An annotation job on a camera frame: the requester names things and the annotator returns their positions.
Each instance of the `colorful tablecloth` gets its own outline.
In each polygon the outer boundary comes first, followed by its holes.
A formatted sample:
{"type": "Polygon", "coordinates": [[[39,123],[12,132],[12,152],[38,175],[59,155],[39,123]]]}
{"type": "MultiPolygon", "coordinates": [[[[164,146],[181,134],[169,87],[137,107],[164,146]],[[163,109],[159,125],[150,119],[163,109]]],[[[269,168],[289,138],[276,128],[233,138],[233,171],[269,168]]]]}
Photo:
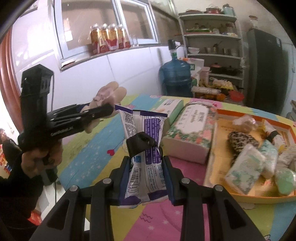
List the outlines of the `colorful tablecloth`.
{"type": "MultiPolygon", "coordinates": [[[[127,96],[122,101],[131,109],[150,110],[160,98],[179,98],[167,96],[127,96]]],[[[184,104],[190,98],[182,98],[184,104]]],[[[233,110],[266,117],[293,126],[293,122],[284,117],[265,111],[242,107],[223,102],[210,101],[219,109],[233,110]]],[[[102,121],[91,134],[85,132],[65,138],[63,162],[58,168],[58,176],[67,190],[72,185],[80,188],[94,185],[106,178],[111,170],[118,168],[127,153],[122,149],[124,140],[120,116],[102,121]]],[[[206,166],[171,158],[174,167],[181,169],[184,176],[202,185],[206,166]]],[[[294,215],[296,202],[280,204],[242,205],[266,240],[278,241],[294,215]]],[[[112,226],[115,241],[178,241],[182,223],[183,207],[174,207],[166,200],[162,203],[140,205],[134,209],[111,207],[112,226]]],[[[209,241],[207,212],[204,207],[206,241],[209,241]]]]}

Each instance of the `hand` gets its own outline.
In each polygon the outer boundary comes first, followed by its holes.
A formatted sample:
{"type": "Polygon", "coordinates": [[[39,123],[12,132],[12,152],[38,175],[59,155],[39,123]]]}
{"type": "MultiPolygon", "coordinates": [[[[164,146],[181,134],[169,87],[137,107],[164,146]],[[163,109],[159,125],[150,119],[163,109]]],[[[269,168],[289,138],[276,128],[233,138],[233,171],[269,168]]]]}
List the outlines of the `hand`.
{"type": "Polygon", "coordinates": [[[60,140],[49,150],[41,150],[36,148],[22,154],[21,168],[23,172],[29,177],[33,178],[40,175],[46,169],[52,169],[62,162],[62,141],[60,140]],[[42,158],[49,153],[50,165],[44,165],[42,158]]]}
{"type": "MultiPolygon", "coordinates": [[[[102,106],[107,103],[114,107],[115,104],[120,104],[120,102],[126,96],[126,93],[127,92],[124,87],[119,87],[116,81],[112,81],[100,88],[97,95],[93,98],[93,100],[89,103],[88,106],[83,107],[81,112],[88,109],[96,108],[98,106],[102,106]]],[[[113,111],[111,115],[105,116],[104,118],[111,118],[115,116],[117,113],[117,111],[113,111]]],[[[92,120],[90,124],[84,127],[85,132],[91,133],[93,128],[95,128],[99,123],[100,119],[92,120]]]]}

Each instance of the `plastic tray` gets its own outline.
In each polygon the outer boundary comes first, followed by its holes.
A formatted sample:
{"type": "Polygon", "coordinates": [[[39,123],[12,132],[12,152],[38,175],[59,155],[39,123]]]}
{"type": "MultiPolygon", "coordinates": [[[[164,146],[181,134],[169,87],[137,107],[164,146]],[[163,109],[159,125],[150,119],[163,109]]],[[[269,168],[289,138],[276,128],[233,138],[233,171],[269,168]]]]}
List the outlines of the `plastic tray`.
{"type": "MultiPolygon", "coordinates": [[[[259,180],[256,182],[248,195],[237,193],[225,182],[224,176],[230,169],[230,162],[233,157],[233,150],[227,141],[227,136],[230,132],[236,130],[235,126],[232,125],[232,120],[243,115],[245,114],[240,112],[218,110],[218,120],[214,131],[215,137],[213,138],[204,186],[213,187],[216,184],[220,184],[224,186],[238,202],[272,204],[295,201],[295,191],[293,191],[289,196],[279,196],[278,189],[273,178],[266,180],[260,176],[259,180]]],[[[259,116],[253,115],[253,117],[257,121],[258,125],[261,125],[261,121],[266,119],[282,134],[287,145],[295,144],[296,136],[291,126],[259,116]]],[[[265,138],[265,133],[261,129],[252,131],[251,135],[253,135],[260,144],[265,138]]]]}

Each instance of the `wet wipes package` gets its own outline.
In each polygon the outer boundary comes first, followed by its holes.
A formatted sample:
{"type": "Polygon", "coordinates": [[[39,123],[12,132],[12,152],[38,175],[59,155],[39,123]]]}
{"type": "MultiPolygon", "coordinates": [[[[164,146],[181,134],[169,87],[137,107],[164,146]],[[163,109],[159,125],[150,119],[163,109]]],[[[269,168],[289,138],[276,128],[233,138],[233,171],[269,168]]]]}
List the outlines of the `wet wipes package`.
{"type": "Polygon", "coordinates": [[[115,105],[128,139],[139,132],[151,136],[156,145],[131,158],[131,166],[122,207],[135,207],[140,203],[157,202],[167,198],[161,155],[159,151],[163,124],[167,114],[131,110],[115,105]]]}

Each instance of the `refrigerator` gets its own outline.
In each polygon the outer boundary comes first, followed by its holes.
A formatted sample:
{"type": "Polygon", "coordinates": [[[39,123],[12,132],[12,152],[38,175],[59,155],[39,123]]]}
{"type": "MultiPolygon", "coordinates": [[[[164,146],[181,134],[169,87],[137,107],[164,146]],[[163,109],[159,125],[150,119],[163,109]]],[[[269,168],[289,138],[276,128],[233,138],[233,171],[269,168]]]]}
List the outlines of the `refrigerator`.
{"type": "Polygon", "coordinates": [[[259,29],[247,32],[249,82],[246,105],[280,115],[287,92],[281,40],[259,29]]]}

